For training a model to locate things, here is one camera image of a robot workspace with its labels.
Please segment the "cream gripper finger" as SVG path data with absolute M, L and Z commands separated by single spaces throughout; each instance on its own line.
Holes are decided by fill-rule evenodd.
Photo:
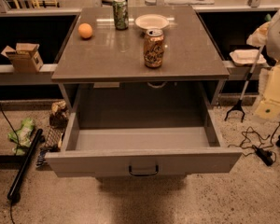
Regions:
M 280 114 L 280 64 L 268 72 L 265 89 L 254 114 L 261 119 L 274 119 Z

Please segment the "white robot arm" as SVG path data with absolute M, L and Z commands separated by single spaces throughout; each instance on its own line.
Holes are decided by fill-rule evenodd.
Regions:
M 280 114 L 280 9 L 273 16 L 267 34 L 267 54 L 277 60 L 268 72 L 264 92 L 254 114 L 262 119 L 274 119 Z

